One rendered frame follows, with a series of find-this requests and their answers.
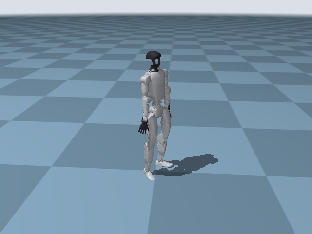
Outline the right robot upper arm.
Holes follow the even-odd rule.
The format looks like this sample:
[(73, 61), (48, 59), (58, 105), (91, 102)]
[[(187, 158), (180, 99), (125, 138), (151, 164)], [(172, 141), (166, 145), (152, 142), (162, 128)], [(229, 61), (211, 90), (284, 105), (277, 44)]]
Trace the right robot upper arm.
[(147, 103), (151, 102), (151, 97), (148, 96), (150, 81), (151, 81), (151, 79), (150, 79), (149, 74), (143, 75), (140, 78), (142, 98), (144, 98), (144, 97), (147, 98)]

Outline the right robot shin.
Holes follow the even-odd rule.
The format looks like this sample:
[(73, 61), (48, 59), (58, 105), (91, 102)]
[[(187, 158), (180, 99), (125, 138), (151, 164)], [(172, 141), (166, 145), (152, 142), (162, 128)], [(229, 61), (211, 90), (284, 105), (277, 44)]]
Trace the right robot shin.
[(144, 144), (144, 158), (145, 158), (145, 168), (146, 168), (146, 171), (150, 171), (150, 167), (151, 167), (151, 163), (152, 163), (152, 160), (153, 160), (153, 148), (151, 148), (150, 150), (148, 150), (148, 147), (147, 147), (147, 143)]

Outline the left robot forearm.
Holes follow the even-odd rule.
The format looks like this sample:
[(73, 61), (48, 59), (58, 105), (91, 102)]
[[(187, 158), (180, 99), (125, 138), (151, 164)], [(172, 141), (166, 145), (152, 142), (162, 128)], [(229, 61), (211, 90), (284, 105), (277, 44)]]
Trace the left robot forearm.
[(170, 105), (171, 101), (170, 101), (170, 92), (168, 94), (165, 94), (164, 96), (164, 107), (168, 109), (168, 106)]

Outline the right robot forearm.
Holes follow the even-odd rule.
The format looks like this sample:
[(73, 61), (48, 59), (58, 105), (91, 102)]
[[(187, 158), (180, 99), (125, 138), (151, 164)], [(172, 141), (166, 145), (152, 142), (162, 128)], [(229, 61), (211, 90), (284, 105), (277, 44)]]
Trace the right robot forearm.
[(142, 108), (143, 108), (143, 121), (147, 122), (149, 116), (149, 104), (147, 104), (147, 98), (142, 99)]

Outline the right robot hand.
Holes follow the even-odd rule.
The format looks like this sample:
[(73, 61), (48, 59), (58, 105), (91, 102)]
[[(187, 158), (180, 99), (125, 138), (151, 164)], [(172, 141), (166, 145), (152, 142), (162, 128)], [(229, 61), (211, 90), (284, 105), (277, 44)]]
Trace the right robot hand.
[[(148, 120), (147, 120), (147, 122), (144, 122), (143, 121), (143, 117), (142, 117), (142, 121), (141, 121), (142, 123), (141, 123), (141, 125), (140, 125), (140, 129), (139, 129), (139, 131), (138, 132), (140, 132), (140, 133), (142, 133), (142, 130), (143, 130), (143, 133), (145, 132), (146, 133), (146, 130), (148, 129), (148, 131), (149, 131), (149, 128), (148, 128)], [(141, 131), (140, 131), (141, 130)]]

